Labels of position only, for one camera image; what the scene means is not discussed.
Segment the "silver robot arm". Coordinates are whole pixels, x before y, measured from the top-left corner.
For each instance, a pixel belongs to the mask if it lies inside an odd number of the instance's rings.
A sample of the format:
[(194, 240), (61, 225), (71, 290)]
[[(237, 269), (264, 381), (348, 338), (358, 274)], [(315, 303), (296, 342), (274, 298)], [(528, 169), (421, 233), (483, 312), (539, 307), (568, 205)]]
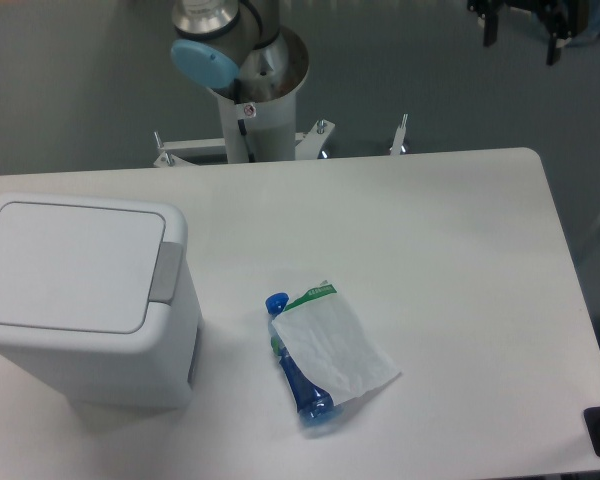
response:
[(172, 23), (176, 68), (236, 103), (280, 99), (308, 76), (307, 47), (282, 25), (278, 1), (177, 1)]

